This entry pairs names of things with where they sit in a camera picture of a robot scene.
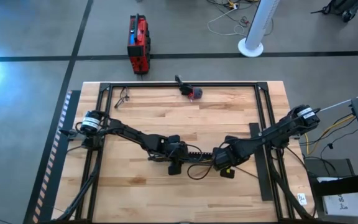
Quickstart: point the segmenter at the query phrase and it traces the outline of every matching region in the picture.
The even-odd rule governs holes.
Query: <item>striped tape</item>
[[[37,204],[35,206],[34,215],[32,217],[32,221],[34,223],[38,223],[39,217],[40,217],[40,214],[41,214],[41,208],[42,208],[42,205],[44,204],[44,198],[45,198],[45,193],[47,192],[47,188],[48,188],[49,177],[50,177],[50,175],[52,173],[53,162],[55,161],[55,155],[56,155],[56,152],[57,152],[57,147],[59,145],[59,139],[60,139],[60,131],[59,131],[59,129],[63,128],[63,123],[65,121],[68,102],[70,101],[70,97],[71,97],[71,91],[69,91],[67,93],[67,95],[66,95],[66,100],[65,100],[65,103],[63,105],[63,110],[62,110],[62,113],[60,115],[58,128],[56,130],[55,139],[53,141],[53,145],[52,145],[52,148],[50,150],[49,160],[48,160],[47,168],[46,168],[46,171],[45,171],[45,174],[44,174],[44,181],[42,182],[40,194],[38,196],[38,201],[37,201]]]

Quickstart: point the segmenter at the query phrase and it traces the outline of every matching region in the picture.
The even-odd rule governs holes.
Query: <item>wooden tabletop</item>
[[[283,82],[268,82],[276,121],[289,111]],[[75,122],[94,110],[99,82],[84,83]],[[189,102],[177,88],[130,88],[130,100],[114,109],[121,89],[113,90],[110,116],[120,119],[146,134],[179,134],[183,141],[211,152],[226,135],[249,138],[249,123],[258,123],[254,89],[250,87],[203,87],[203,97]],[[262,95],[265,114],[265,99]],[[71,142],[68,148],[79,146]],[[289,146],[300,158],[297,141]],[[86,150],[67,154],[63,167],[53,218],[62,214],[80,189]],[[291,153],[284,155],[291,191],[304,193],[306,211],[312,213],[314,201],[306,171]],[[260,198],[258,180],[236,171],[234,179],[211,172],[202,180],[192,180],[182,167],[181,175],[169,176],[168,163],[147,160],[147,153],[137,144],[117,136],[107,136],[94,209],[94,222],[275,222],[273,202]],[[257,175],[255,160],[239,165]],[[205,167],[191,173],[204,172]],[[282,209],[287,216],[281,189]],[[89,193],[83,214],[88,208]]]

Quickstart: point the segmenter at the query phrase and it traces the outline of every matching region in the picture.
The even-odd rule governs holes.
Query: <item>concrete floor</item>
[[[88,0],[0,0],[0,57],[71,56]],[[348,24],[339,17],[310,14],[328,1],[281,0],[274,30],[263,39],[266,52],[358,51],[358,14]],[[256,7],[233,12],[253,18]],[[204,0],[94,0],[78,55],[126,54],[129,15],[147,16],[152,54],[237,53],[240,36],[212,34],[206,23],[221,13]],[[235,22],[213,24],[232,32]],[[358,96],[358,56],[264,57],[152,60],[144,80],[283,80],[291,106],[324,108]],[[0,62],[0,219],[21,223],[44,149],[68,61]],[[77,61],[69,90],[84,81],[140,80],[128,60]],[[319,134],[347,105],[325,111]],[[358,128],[354,123],[326,143]],[[324,158],[350,158],[358,174],[358,133],[338,141]],[[358,222],[346,219],[347,222]]]

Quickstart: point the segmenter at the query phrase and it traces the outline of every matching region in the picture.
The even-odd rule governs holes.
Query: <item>black bag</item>
[[[358,0],[331,0],[322,10],[311,12],[322,12],[326,14],[336,14],[342,16],[344,22],[349,22],[354,18],[358,10]]]

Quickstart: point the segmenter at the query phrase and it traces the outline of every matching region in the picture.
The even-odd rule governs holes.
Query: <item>yellow cable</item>
[[[308,134],[305,133],[305,139],[306,139],[306,153],[309,154],[309,137]]]
[[[331,130],[332,128],[335,128],[336,126],[338,126],[338,125],[340,125],[340,124],[343,124],[344,122],[349,121],[349,120],[352,119],[352,118],[354,118],[354,115],[350,115],[350,116],[344,118],[342,121],[340,121],[340,122],[338,122],[338,123],[336,123],[336,124],[331,125],[331,126],[328,127],[327,129],[325,129],[325,131],[323,131],[323,133],[321,134],[320,138],[318,138],[318,139],[323,138],[324,135],[326,135],[326,134],[329,132],[329,130]],[[312,150],[309,154],[312,154],[312,153],[317,149],[318,143],[319,143],[319,140],[316,141],[316,144],[314,145],[313,150]]]

